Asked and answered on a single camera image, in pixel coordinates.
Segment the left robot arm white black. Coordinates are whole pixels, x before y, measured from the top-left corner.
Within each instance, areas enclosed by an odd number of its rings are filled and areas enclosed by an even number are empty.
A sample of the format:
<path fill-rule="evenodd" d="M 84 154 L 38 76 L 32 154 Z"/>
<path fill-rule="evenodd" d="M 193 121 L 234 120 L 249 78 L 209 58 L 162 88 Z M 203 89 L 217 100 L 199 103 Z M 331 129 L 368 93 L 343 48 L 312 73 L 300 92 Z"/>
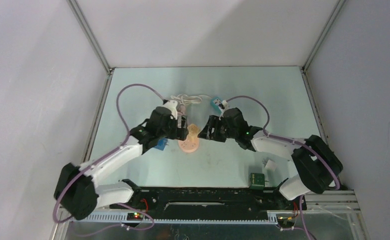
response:
<path fill-rule="evenodd" d="M 62 206 L 76 220 L 83 220 L 95 209 L 118 203 L 136 208 L 141 194 L 131 180 L 114 184 L 101 182 L 129 161 L 154 148 L 159 140 L 185 140 L 188 129 L 179 124 L 177 101 L 165 100 L 149 118 L 132 128 L 128 138 L 106 155 L 81 165 L 66 164 L 60 172 L 53 194 L 56 204 L 53 218 L 56 222 L 58 207 Z"/>

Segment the yellow cube plug adapter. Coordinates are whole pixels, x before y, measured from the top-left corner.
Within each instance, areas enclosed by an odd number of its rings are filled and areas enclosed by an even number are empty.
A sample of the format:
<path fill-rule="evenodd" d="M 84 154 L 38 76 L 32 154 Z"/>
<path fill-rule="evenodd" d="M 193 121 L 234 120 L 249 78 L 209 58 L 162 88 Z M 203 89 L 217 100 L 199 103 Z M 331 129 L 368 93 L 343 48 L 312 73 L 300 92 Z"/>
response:
<path fill-rule="evenodd" d="M 198 138 L 198 134 L 201 131 L 200 128 L 196 124 L 194 124 L 194 123 L 191 123 L 187 127 L 187 130 L 188 130 L 187 138 L 190 139 L 191 141 L 194 141 L 195 139 L 197 139 Z"/>

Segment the blue cube plug adapter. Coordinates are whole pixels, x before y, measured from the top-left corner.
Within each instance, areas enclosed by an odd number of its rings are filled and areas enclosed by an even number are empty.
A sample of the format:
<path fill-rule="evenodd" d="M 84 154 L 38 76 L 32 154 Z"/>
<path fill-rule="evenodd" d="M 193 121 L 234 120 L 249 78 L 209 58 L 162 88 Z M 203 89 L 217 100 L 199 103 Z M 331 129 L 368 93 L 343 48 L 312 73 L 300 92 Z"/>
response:
<path fill-rule="evenodd" d="M 157 145 L 154 147 L 157 150 L 163 151 L 165 147 L 168 145 L 168 139 L 167 138 L 161 138 Z"/>

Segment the pink round power socket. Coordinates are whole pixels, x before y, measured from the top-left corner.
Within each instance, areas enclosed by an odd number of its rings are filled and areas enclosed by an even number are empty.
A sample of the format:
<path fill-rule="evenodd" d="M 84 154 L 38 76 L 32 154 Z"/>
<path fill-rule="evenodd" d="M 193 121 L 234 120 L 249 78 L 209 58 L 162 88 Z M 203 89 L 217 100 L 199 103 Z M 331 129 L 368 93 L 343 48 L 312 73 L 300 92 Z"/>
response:
<path fill-rule="evenodd" d="M 177 144 L 184 153 L 193 153 L 199 148 L 200 141 L 197 137 L 187 138 L 186 140 L 178 140 Z"/>

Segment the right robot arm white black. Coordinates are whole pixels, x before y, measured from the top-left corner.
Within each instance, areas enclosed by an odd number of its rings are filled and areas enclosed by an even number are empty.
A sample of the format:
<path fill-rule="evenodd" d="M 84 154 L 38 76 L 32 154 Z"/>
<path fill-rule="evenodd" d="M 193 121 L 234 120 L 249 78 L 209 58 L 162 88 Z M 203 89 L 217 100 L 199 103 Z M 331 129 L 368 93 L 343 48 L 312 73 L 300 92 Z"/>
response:
<path fill-rule="evenodd" d="M 289 138 L 249 125 L 238 108 L 225 110 L 222 116 L 210 115 L 198 138 L 216 142 L 233 139 L 244 150 L 264 152 L 292 161 L 297 173 L 283 181 L 275 194 L 274 204 L 287 209 L 294 199 L 309 192 L 322 194 L 331 184 L 339 190 L 338 175 L 343 165 L 324 140 Z"/>

